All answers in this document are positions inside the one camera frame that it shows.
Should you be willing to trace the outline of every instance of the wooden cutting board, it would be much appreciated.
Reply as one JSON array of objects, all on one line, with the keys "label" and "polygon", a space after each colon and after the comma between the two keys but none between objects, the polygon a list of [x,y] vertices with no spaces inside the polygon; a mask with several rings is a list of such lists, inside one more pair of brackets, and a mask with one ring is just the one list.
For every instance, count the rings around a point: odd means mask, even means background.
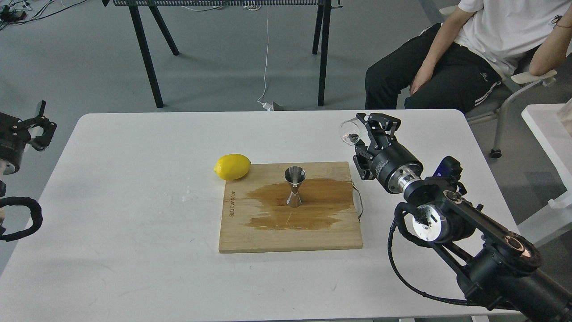
[{"label": "wooden cutting board", "polygon": [[[299,166],[306,180],[302,205],[286,204],[284,171]],[[360,249],[347,162],[253,164],[246,176],[227,181],[220,227],[220,253]]]}]

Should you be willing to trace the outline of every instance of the striped pants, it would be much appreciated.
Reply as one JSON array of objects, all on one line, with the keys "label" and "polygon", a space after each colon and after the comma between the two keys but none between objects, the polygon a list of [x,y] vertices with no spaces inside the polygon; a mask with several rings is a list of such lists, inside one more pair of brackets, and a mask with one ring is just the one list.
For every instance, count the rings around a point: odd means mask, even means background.
[{"label": "striped pants", "polygon": [[[396,108],[398,94],[415,78],[440,27],[440,23],[430,27],[367,70],[366,109]],[[455,108],[466,113],[500,83],[500,75],[486,60],[453,43],[435,66],[432,79],[405,99],[405,108]]]}]

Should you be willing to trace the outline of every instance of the person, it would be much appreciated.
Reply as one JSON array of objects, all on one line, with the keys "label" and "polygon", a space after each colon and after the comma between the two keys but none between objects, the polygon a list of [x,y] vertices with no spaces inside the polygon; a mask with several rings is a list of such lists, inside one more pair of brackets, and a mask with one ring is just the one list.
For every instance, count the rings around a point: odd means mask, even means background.
[{"label": "person", "polygon": [[540,76],[572,51],[571,0],[461,0],[438,23],[371,66],[366,109],[455,108],[463,113],[509,78],[538,47],[529,72]]}]

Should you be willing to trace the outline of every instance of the floor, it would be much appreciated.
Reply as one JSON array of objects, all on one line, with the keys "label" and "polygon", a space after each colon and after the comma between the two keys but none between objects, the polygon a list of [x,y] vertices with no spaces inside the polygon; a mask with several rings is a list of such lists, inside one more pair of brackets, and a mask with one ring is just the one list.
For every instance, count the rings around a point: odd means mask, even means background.
[{"label": "floor", "polygon": [[[38,8],[44,1],[30,3]],[[46,13],[74,1],[56,1]],[[45,100],[46,113],[58,128],[49,149],[28,151],[21,170],[2,178],[7,195],[39,198],[77,120],[86,113],[263,112],[257,100],[265,81],[268,88],[261,101],[275,101],[285,110],[362,109],[366,69],[439,21],[437,8],[456,1],[342,0],[341,4],[343,8],[332,11],[324,107],[317,106],[320,56],[311,55],[314,7],[270,6],[258,11],[225,7],[205,12],[162,7],[161,14],[181,52],[177,57],[150,12],[142,7],[166,104],[161,110],[154,105],[126,7],[103,7],[89,0],[38,22],[8,26],[0,32],[0,110],[28,119],[35,115],[36,104]],[[553,87],[534,89],[514,103],[503,157],[487,159],[517,223],[564,191],[556,170],[520,116],[528,104],[564,103],[572,97],[572,62],[568,60],[558,73]],[[484,154],[492,145],[494,129],[494,122],[472,127]],[[149,130],[161,133],[159,128]],[[185,138],[172,139],[185,147]],[[5,226],[9,230],[24,228],[25,213],[9,208],[8,214]],[[14,246],[15,242],[0,244],[0,273]],[[572,289],[572,233],[540,250],[545,258],[543,270]],[[492,316],[491,320],[521,322],[524,317]]]}]

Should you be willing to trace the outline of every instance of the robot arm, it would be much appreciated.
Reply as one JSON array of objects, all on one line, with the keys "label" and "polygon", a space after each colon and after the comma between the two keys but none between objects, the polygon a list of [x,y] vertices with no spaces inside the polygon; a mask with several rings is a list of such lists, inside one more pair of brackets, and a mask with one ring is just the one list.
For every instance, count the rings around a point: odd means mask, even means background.
[{"label": "robot arm", "polygon": [[[406,200],[395,209],[388,249],[396,227],[409,241],[434,249],[455,271],[467,300],[448,303],[517,309],[534,322],[571,322],[572,294],[539,270],[542,257],[534,245],[483,214],[482,205],[462,198],[462,168],[454,158],[444,158],[433,176],[421,179],[423,165],[395,137],[399,125],[388,115],[358,113],[340,126],[342,140],[355,146],[353,161],[362,180],[377,179],[387,192],[403,193]],[[407,229],[407,214],[415,234]],[[473,257],[454,242],[475,230],[484,244]]]},{"label": "robot arm", "polygon": [[[54,136],[56,124],[45,115],[46,102],[38,104],[38,115],[29,120],[20,120],[4,113],[0,113],[0,179],[3,175],[18,172],[22,163],[22,155],[26,144],[37,151],[43,151],[50,145]],[[43,133],[35,138],[31,137],[30,129],[41,127]],[[6,194],[6,184],[0,180],[0,197]],[[26,206],[30,209],[32,226],[23,231],[4,235],[6,229],[2,227],[5,217],[4,206]],[[13,241],[35,233],[42,225],[42,209],[38,202],[31,198],[10,197],[0,199],[0,240]]]}]

